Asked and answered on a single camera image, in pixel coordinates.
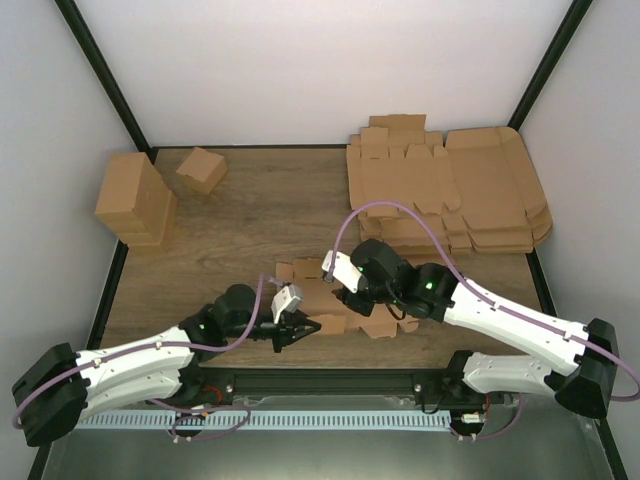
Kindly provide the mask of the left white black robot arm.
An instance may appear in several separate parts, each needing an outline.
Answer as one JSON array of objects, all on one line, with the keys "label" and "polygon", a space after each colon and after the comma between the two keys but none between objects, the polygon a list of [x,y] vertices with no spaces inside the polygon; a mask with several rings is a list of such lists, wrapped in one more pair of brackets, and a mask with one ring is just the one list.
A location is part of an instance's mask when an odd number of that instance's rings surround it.
[{"label": "left white black robot arm", "polygon": [[99,413],[137,402],[196,402],[204,392],[201,364],[244,340],[271,342],[279,353],[321,324],[301,311],[292,284],[261,310],[258,294],[235,284],[214,303],[154,336],[106,349],[76,352],[67,343],[49,348],[13,385],[15,429],[30,447],[70,433]]}]

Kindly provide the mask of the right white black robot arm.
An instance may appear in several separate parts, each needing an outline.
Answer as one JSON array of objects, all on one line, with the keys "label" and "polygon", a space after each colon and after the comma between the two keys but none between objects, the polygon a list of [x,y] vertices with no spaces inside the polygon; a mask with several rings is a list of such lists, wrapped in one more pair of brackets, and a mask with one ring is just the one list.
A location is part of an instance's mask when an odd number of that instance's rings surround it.
[{"label": "right white black robot arm", "polygon": [[465,403],[477,393],[552,397],[565,409],[602,419],[608,413],[618,352],[614,327],[562,320],[507,300],[438,263],[413,265],[388,244],[369,239],[351,254],[329,251],[323,276],[335,296],[362,315],[384,305],[401,317],[469,329],[518,349],[517,355],[458,352],[444,378],[447,396]]}]

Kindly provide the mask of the low folded cardboard box stack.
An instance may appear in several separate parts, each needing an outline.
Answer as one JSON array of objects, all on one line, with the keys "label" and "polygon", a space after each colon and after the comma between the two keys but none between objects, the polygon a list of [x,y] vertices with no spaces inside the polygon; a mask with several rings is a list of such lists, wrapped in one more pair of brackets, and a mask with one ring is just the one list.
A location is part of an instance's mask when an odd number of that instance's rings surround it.
[{"label": "low folded cardboard box stack", "polygon": [[112,230],[136,254],[166,252],[172,241],[176,207],[175,194],[167,190],[135,220],[116,223]]}]

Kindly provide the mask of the small folded cardboard box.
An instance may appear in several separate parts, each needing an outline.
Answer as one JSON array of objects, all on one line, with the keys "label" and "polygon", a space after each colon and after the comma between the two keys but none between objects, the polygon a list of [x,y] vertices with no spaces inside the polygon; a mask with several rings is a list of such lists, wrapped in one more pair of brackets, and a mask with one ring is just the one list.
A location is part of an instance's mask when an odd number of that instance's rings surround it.
[{"label": "small folded cardboard box", "polygon": [[183,183],[196,192],[209,195],[228,172],[224,156],[203,148],[193,148],[175,170]]}]

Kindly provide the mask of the tall folded cardboard box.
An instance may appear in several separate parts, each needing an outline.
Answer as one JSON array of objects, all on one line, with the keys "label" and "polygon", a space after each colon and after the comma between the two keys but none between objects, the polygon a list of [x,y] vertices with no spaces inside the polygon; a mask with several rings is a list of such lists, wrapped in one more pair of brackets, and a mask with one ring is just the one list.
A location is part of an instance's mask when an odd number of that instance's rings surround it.
[{"label": "tall folded cardboard box", "polygon": [[112,232],[112,226],[135,220],[169,188],[143,153],[113,155],[103,178],[95,215]]}]

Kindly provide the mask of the stack of flat cardboard blanks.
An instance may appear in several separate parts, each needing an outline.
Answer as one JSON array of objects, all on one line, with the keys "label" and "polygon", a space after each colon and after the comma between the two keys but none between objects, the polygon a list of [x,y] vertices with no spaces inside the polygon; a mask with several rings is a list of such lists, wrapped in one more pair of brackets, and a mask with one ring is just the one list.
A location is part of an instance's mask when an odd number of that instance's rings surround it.
[{"label": "stack of flat cardboard blanks", "polygon": [[449,253],[469,253],[462,195],[440,131],[424,114],[371,116],[350,138],[346,164],[351,208],[381,201],[358,214],[363,240],[376,239],[414,255],[436,252],[431,238],[400,206],[414,212]]}]

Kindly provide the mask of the large flat cardboard blanks stack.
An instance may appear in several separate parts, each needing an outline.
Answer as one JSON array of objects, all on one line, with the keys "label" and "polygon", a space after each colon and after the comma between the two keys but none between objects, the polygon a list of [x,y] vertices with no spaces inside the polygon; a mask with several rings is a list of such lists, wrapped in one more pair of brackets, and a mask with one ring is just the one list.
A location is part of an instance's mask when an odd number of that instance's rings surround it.
[{"label": "large flat cardboard blanks stack", "polygon": [[552,216],[518,131],[455,130],[445,149],[461,199],[443,213],[453,252],[529,253],[549,237]]}]

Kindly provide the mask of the black aluminium frame rail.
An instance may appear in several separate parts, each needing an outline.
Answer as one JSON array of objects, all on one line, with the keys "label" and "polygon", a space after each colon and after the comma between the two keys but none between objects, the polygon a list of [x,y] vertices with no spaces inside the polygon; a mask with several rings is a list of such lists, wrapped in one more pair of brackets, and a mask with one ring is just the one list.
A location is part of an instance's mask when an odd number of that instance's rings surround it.
[{"label": "black aluminium frame rail", "polygon": [[456,398],[475,392],[445,369],[206,367],[206,383],[234,396],[396,395]]}]

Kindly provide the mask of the grey metal base plate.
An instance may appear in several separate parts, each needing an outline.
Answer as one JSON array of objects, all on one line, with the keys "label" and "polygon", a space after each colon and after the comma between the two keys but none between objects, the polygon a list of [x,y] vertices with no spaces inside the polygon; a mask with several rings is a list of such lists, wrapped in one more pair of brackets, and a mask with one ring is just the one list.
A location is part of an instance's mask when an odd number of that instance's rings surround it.
[{"label": "grey metal base plate", "polygon": [[615,479],[598,428],[528,397],[492,407],[490,440],[406,431],[243,431],[175,444],[162,431],[80,430],[56,443],[44,479]]}]

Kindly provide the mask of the right black frame post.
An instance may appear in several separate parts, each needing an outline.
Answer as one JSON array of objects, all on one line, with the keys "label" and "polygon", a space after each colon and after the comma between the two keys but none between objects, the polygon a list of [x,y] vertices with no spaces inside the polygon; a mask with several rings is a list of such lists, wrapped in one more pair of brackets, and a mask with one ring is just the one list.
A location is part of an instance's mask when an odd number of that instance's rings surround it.
[{"label": "right black frame post", "polygon": [[592,0],[573,0],[570,3],[566,14],[511,115],[507,124],[508,127],[516,131],[521,129],[565,50],[578,31],[584,17],[589,12],[592,3]]}]

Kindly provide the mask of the black frame post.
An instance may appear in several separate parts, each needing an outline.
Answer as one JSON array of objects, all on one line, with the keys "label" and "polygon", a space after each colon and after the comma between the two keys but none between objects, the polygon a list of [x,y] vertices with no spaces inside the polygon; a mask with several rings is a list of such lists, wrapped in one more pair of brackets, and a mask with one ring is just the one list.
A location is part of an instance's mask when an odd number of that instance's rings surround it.
[{"label": "black frame post", "polygon": [[78,5],[72,0],[55,0],[54,3],[82,50],[82,53],[101,84],[103,91],[107,95],[134,146],[140,152],[149,152],[151,146]]},{"label": "black frame post", "polygon": [[507,124],[508,127],[516,131],[521,129],[565,50],[578,31],[584,17],[589,12],[592,3],[592,0],[573,0],[570,3],[566,14],[511,115]]}]

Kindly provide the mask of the left black frame post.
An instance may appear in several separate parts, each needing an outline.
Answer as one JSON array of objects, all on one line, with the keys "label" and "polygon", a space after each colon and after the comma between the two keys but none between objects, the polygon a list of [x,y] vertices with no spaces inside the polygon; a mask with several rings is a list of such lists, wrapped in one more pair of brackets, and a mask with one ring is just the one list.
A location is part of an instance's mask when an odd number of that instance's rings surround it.
[{"label": "left black frame post", "polygon": [[103,91],[107,95],[134,146],[140,152],[149,152],[151,146],[78,5],[72,0],[55,0],[54,3],[82,50],[82,53],[101,84]]}]

